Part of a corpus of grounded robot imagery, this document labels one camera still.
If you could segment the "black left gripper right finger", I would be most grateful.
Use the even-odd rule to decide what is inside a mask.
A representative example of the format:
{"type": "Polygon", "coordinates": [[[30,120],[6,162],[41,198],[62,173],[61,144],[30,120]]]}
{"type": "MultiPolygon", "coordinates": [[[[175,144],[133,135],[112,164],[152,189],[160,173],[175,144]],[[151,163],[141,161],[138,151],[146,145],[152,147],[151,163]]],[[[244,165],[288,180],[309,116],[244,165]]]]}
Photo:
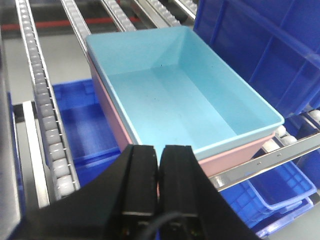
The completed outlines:
{"type": "Polygon", "coordinates": [[[160,228],[162,240],[258,239],[211,183],[190,146],[165,146],[159,193],[162,212],[181,215],[160,228]]]}

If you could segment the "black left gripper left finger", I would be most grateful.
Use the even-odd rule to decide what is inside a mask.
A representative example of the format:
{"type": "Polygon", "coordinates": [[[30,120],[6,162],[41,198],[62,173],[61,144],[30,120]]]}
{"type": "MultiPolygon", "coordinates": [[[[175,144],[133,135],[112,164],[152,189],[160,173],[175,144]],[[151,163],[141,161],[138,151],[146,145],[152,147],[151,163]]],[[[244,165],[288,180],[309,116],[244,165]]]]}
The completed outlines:
{"type": "Polygon", "coordinates": [[[128,145],[94,180],[28,212],[11,240],[136,240],[157,211],[158,164],[149,145],[128,145]]]}

